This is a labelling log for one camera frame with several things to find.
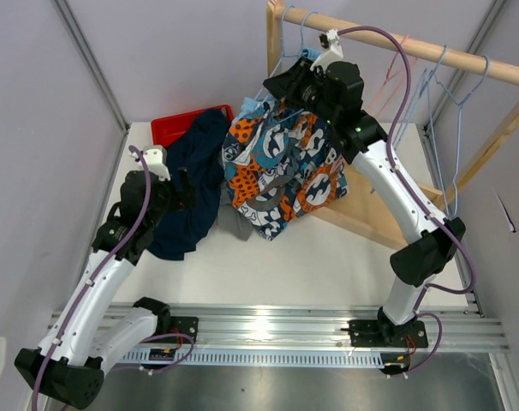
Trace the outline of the navy blue shorts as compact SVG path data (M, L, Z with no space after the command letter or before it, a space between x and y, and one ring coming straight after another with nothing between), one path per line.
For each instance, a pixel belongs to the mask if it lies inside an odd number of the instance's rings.
M164 215L148 247L155 257L184 260L185 254L194 252L213 226L224 182L219 155L229 126L221 110L205 110L181 137L166 147L172 181L178 191L194 190L194 206Z

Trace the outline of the blue hanger of patterned shorts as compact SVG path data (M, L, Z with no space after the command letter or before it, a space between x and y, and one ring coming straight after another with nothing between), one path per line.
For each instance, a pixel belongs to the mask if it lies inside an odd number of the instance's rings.
M309 16L310 15L314 15L314 14L318 14L318 11L317 10L309 11L305 15L303 20L301 21L301 24L300 24L300 47L299 47L298 52L295 55L292 55L292 57L295 59L296 62L301 57L304 57L307 54L305 52L305 49L306 49L306 47L305 47L305 23L307 22L307 19L309 18ZM299 109L299 110L298 109L290 109L290 111L289 111L287 116L284 116L284 117L280 118L279 123L287 122L289 119L295 118L298 115L300 115L303 111L304 111L304 109Z

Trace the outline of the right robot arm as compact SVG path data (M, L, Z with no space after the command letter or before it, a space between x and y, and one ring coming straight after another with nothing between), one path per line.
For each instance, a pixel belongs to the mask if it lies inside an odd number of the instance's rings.
M332 146L369 180L406 241L390 257L396 279L377 318L349 321L352 345L404 348L415 337L418 347L426 347L417 310L435 276L454 257L464 223L433 205L405 170L379 122L363 110L364 82L356 65L339 61L322 69L300 58L263 85L288 107L310 111L326 124Z

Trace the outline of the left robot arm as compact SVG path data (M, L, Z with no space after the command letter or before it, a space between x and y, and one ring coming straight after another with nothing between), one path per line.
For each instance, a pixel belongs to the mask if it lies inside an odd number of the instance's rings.
M22 348L15 368L39 395L83 410L104 378L134 346L194 339L176 331L169 305L142 297L128 314L99 335L98 327L122 283L137 266L164 215L195 206L195 188L184 168L176 182L147 170L127 173L106 222L98 229L86 269L62 314L37 348Z

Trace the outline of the grey shorts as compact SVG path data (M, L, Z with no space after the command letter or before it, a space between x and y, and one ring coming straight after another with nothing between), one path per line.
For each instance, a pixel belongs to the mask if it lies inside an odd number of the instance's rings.
M240 241L247 241L253 233L252 224L232 206L225 187L221 187L217 221L223 232L233 235Z

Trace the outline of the colourful patterned shorts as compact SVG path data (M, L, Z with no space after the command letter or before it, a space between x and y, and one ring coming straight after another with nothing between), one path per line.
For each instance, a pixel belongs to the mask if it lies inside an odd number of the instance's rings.
M230 205L268 241L349 191L326 124L274 98L244 100L221 159Z

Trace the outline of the pink hanger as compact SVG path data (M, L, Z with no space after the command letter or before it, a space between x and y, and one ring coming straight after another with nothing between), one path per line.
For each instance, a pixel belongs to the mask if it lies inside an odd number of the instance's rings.
M380 116L395 99L397 93L405 86L406 70L404 65L397 65L399 53L395 52L385 71L385 77L378 91L374 95L367 111L374 110Z

